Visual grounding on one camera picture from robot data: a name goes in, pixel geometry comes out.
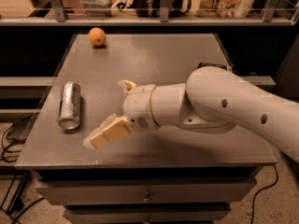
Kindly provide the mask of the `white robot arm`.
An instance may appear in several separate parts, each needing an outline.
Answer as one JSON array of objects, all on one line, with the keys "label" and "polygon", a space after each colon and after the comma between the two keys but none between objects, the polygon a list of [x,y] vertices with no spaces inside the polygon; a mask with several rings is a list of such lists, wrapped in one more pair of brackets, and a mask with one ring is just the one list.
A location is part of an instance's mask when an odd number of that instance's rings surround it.
[{"label": "white robot arm", "polygon": [[137,86],[122,80],[120,85],[126,95],[123,115],[106,118],[85,138],[86,148],[118,141],[133,130],[177,126],[199,133],[226,133],[239,125],[299,161],[299,104],[230,71],[204,66],[184,83]]}]

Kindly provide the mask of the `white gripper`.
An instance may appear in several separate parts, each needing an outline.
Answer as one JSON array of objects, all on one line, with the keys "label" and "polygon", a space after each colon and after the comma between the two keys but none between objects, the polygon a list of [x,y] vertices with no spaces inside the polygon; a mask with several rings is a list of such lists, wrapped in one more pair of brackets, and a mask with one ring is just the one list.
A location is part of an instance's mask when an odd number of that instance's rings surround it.
[{"label": "white gripper", "polygon": [[157,123],[151,113],[151,96],[156,86],[136,86],[133,81],[118,82],[127,95],[122,105],[124,116],[112,114],[83,141],[83,146],[95,149],[128,136],[132,129],[137,131],[156,130]]}]

